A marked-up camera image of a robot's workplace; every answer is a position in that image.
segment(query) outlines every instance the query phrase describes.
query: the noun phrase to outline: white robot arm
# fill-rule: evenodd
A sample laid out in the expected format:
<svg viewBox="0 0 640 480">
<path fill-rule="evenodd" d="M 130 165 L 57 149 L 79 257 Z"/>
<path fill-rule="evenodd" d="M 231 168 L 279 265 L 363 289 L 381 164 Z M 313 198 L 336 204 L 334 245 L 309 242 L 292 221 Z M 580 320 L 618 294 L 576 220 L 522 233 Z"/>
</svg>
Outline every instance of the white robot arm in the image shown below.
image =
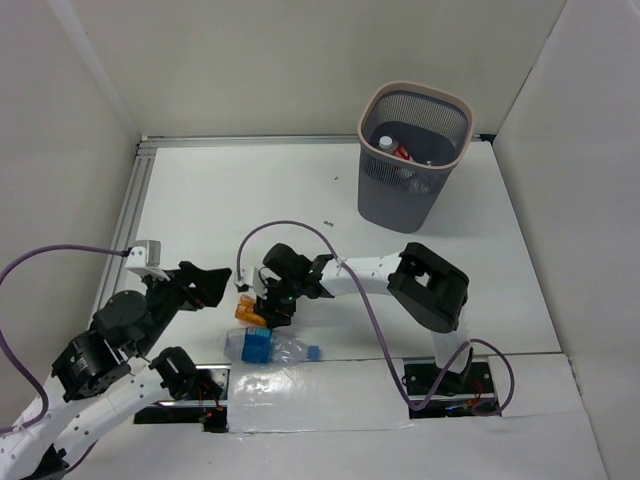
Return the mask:
<svg viewBox="0 0 640 480">
<path fill-rule="evenodd" d="M 136 242 L 130 250 L 126 268 L 142 277 L 146 294 L 115 294 L 89 329 L 69 342 L 44 385 L 46 415 L 25 427 L 41 411 L 36 398 L 13 432 L 0 437 L 1 480 L 61 479 L 69 464 L 134 413 L 197 390 L 201 377 L 180 347 L 165 349 L 141 373 L 110 388 L 130 374 L 131 357 L 149 353 L 178 311 L 216 307 L 231 276 L 228 268 L 204 271 L 190 262 L 164 271 L 159 261 L 159 242 Z"/>
<path fill-rule="evenodd" d="M 358 292 L 344 264 L 355 272 L 368 294 L 392 295 L 431 331 L 437 367 L 443 368 L 467 341 L 461 312 L 467 301 L 469 279 L 419 243 L 409 243 L 402 252 L 382 257 L 336 260 L 331 255 L 319 255 L 313 261 L 287 245 L 277 244 L 266 254 L 263 265 L 279 279 L 265 279 L 259 269 L 252 269 L 238 287 L 256 292 L 250 314 L 264 319 L 266 326 L 290 325 L 295 301 L 301 296 L 334 298 Z M 449 372 L 464 380 L 471 357 L 469 349 L 456 359 Z"/>
</svg>

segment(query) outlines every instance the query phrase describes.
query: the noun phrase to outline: wastebasket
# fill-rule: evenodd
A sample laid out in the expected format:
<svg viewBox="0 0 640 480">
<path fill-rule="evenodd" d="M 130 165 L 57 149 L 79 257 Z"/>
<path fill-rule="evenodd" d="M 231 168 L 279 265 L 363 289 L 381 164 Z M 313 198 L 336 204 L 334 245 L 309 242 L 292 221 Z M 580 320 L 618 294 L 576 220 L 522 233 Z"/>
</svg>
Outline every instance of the wastebasket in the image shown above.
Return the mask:
<svg viewBox="0 0 640 480">
<path fill-rule="evenodd" d="M 411 82 L 382 86 L 358 124 L 358 211 L 391 230 L 412 233 L 424 223 L 474 131 L 471 108 L 460 98 Z M 415 160 L 377 148 L 389 136 Z"/>
</svg>

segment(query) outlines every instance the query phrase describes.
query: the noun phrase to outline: clear plastic sheet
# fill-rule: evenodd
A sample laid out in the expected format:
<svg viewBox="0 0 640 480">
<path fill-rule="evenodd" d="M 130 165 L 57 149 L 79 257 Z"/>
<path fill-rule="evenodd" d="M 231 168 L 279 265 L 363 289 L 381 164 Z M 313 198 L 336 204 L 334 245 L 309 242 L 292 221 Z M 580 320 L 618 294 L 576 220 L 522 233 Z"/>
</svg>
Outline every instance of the clear plastic sheet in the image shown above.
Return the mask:
<svg viewBox="0 0 640 480">
<path fill-rule="evenodd" d="M 402 360 L 394 361 L 403 371 Z M 411 425 L 384 360 L 232 364 L 231 432 L 389 430 Z"/>
</svg>

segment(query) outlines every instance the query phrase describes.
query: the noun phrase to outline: plastic wrap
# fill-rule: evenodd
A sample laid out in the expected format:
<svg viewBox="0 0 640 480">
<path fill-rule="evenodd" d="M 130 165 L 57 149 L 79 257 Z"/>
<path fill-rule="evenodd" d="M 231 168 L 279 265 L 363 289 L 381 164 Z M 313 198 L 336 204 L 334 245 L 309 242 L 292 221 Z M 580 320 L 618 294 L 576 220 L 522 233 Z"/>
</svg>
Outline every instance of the plastic wrap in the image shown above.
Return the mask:
<svg viewBox="0 0 640 480">
<path fill-rule="evenodd" d="M 292 364 L 316 362 L 322 352 L 317 345 L 307 345 L 281 331 L 249 327 L 227 332 L 224 355 L 232 361 Z"/>
<path fill-rule="evenodd" d="M 396 368 L 402 371 L 401 360 Z M 231 432 L 388 430 L 411 425 L 383 360 L 233 363 Z"/>
</svg>

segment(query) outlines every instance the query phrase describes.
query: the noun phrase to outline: cable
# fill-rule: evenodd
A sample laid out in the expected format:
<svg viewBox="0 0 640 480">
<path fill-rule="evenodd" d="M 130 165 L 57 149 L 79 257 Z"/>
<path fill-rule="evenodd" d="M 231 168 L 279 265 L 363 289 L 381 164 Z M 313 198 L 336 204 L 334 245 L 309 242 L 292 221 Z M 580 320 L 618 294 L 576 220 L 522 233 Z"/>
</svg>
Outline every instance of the cable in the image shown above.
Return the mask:
<svg viewBox="0 0 640 480">
<path fill-rule="evenodd" d="M 97 440 L 93 442 L 89 448 L 87 448 L 87 451 L 82 454 L 82 456 L 78 459 L 76 463 L 74 463 L 72 466 L 67 468 L 67 473 L 73 472 L 76 468 L 78 468 L 82 464 L 82 462 L 84 462 L 87 459 L 87 457 L 91 453 L 91 450 L 93 450 L 93 447 L 96 446 L 96 443 L 98 443 Z"/>
<path fill-rule="evenodd" d="M 242 276 L 241 276 L 241 272 L 242 272 L 242 270 L 241 270 L 241 259 L 242 259 L 242 251 L 244 250 L 245 245 L 247 244 L 247 242 L 249 241 L 249 239 L 253 235 L 255 235 L 256 233 L 258 233 L 261 230 L 264 230 L 265 228 L 272 227 L 272 226 L 275 226 L 275 225 L 294 225 L 294 226 L 298 226 L 298 227 L 304 228 L 306 230 L 309 230 L 309 231 L 315 233 L 320 238 L 320 240 L 322 240 L 322 242 L 327 246 L 327 248 L 328 248 L 329 252 L 331 253 L 331 255 L 333 256 L 333 258 L 342 265 L 342 267 L 345 269 L 345 271 L 347 273 L 349 273 L 349 275 L 353 279 L 353 282 L 356 285 L 356 288 L 358 289 L 358 293 L 360 293 L 360 297 L 362 298 L 362 301 L 364 303 L 364 307 L 367 310 L 369 318 L 371 319 L 371 324 L 373 326 L 373 330 L 374 330 L 374 332 L 376 334 L 376 337 L 378 338 L 378 343 L 380 344 L 380 348 L 382 349 L 382 354 L 383 354 L 384 359 L 385 359 L 385 361 L 387 363 L 387 367 L 389 368 L 389 372 L 391 373 L 391 377 L 393 378 L 393 381 L 396 384 L 396 388 L 398 389 L 398 392 L 400 392 L 400 396 L 406 402 L 406 404 L 408 405 L 408 407 L 411 410 L 420 411 L 420 410 L 424 409 L 424 407 L 427 406 L 427 404 L 431 401 L 431 398 L 435 395 L 436 391 L 438 390 L 438 387 L 440 386 L 440 384 L 444 380 L 444 377 L 447 374 L 447 372 L 449 371 L 449 369 L 451 368 L 451 365 L 453 365 L 453 362 L 455 362 L 456 359 L 467 348 L 469 348 L 472 343 L 478 343 L 480 345 L 484 345 L 485 347 L 487 347 L 490 350 L 492 350 L 493 352 L 495 352 L 495 354 L 500 357 L 500 359 L 504 362 L 505 366 L 507 367 L 507 371 L 509 373 L 509 381 L 510 381 L 509 393 L 507 395 L 507 398 L 504 400 L 504 402 L 502 403 L 502 405 L 500 407 L 498 407 L 497 409 L 495 409 L 495 410 L 493 410 L 492 412 L 489 412 L 489 413 L 481 413 L 481 412 L 479 412 L 478 408 L 480 406 L 482 406 L 483 404 L 486 404 L 486 403 L 491 401 L 491 400 L 485 399 L 485 400 L 481 400 L 481 401 L 477 402 L 473 406 L 472 412 L 474 413 L 474 415 L 477 415 L 477 416 L 499 415 L 500 413 L 502 413 L 502 411 L 504 411 L 505 408 L 507 408 L 509 403 L 511 403 L 511 400 L 513 399 L 513 394 L 515 392 L 515 387 L 516 387 L 516 380 L 515 380 L 515 375 L 513 373 L 513 368 L 511 367 L 511 364 L 509 363 L 509 360 L 507 359 L 507 357 L 505 357 L 502 352 L 500 352 L 496 347 L 491 345 L 489 342 L 487 342 L 485 340 L 481 340 L 479 338 L 470 338 L 468 341 L 466 341 L 462 345 L 460 345 L 458 350 L 456 350 L 456 352 L 451 356 L 451 358 L 447 361 L 447 363 L 442 367 L 442 370 L 440 370 L 440 373 L 436 377 L 433 385 L 431 386 L 431 389 L 429 390 L 429 392 L 427 393 L 427 395 L 424 397 L 423 400 L 421 400 L 419 402 L 414 402 L 413 400 L 411 400 L 409 398 L 409 395 L 407 394 L 407 392 L 405 391 L 405 389 L 404 389 L 404 387 L 402 385 L 402 381 L 400 380 L 400 377 L 398 376 L 398 372 L 396 372 L 396 369 L 393 366 L 393 360 L 391 359 L 391 353 L 389 352 L 389 347 L 387 346 L 387 342 L 386 342 L 386 340 L 384 338 L 384 334 L 382 333 L 382 330 L 380 329 L 380 324 L 378 323 L 378 319 L 376 317 L 375 311 L 373 310 L 371 302 L 369 301 L 369 296 L 367 295 L 367 292 L 365 291 L 364 286 L 362 285 L 362 283 L 358 279 L 358 276 L 356 275 L 356 273 L 349 266 L 349 264 L 346 263 L 346 262 L 343 262 L 340 259 L 340 257 L 338 256 L 338 253 L 336 252 L 336 250 L 333 247 L 333 245 L 331 245 L 331 242 L 329 241 L 329 239 L 322 232 L 320 232 L 319 230 L 316 230 L 315 228 L 313 228 L 313 227 L 311 227 L 311 226 L 309 226 L 309 225 L 307 225 L 305 223 L 297 222 L 295 220 L 276 220 L 276 221 L 273 221 L 273 222 L 265 223 L 264 225 L 260 225 L 260 226 L 258 226 L 256 228 L 254 228 L 253 230 L 251 230 L 244 237 L 244 239 L 240 243 L 240 247 L 238 248 L 238 254 L 236 256 L 236 272 L 237 272 L 238 282 L 240 282 L 242 280 Z"/>
<path fill-rule="evenodd" d="M 473 388 L 476 389 L 476 396 L 471 400 L 471 405 L 474 405 L 480 401 L 484 390 L 482 388 L 482 383 L 480 383 L 477 378 L 473 378 L 471 380 L 471 385 L 473 385 Z"/>
<path fill-rule="evenodd" d="M 24 255 L 21 255 L 20 257 L 16 258 L 13 262 L 7 265 L 4 268 L 4 270 L 2 270 L 2 272 L 0 272 L 0 285 L 2 285 L 2 283 L 5 281 L 7 276 L 11 273 L 11 271 L 14 268 L 16 268 L 18 265 L 23 263 L 24 261 L 30 259 L 31 257 L 35 257 L 36 255 L 40 255 L 41 253 L 53 252 L 57 250 L 76 250 L 81 252 L 102 253 L 105 255 L 115 255 L 120 257 L 126 257 L 128 255 L 128 252 L 126 251 L 109 250 L 106 248 L 89 247 L 85 245 L 72 245 L 72 244 L 50 245 L 48 247 L 36 248 L 35 250 L 31 250 L 30 252 L 27 252 Z M 31 420 L 22 424 L 22 427 L 28 428 L 38 423 L 47 414 L 47 411 L 49 410 L 49 397 L 47 396 L 47 393 L 45 392 L 44 387 L 40 384 L 40 382 L 36 379 L 36 377 L 33 376 L 33 374 L 27 369 L 27 367 L 25 367 L 24 364 L 13 353 L 13 350 L 11 350 L 11 347 L 7 343 L 7 340 L 4 334 L 2 333 L 1 328 L 0 328 L 0 349 L 2 350 L 4 355 L 7 357 L 9 362 L 11 362 L 11 364 L 16 368 L 16 370 L 18 370 L 18 372 L 27 380 L 27 382 L 29 382 L 31 386 L 33 386 L 36 392 L 38 392 L 38 395 L 40 395 L 40 399 L 42 400 L 42 408 L 40 409 L 40 413 L 38 413 L 38 415 L 36 415 Z M 17 428 L 16 426 L 0 427 L 0 434 L 11 433 L 16 428 Z"/>
</svg>

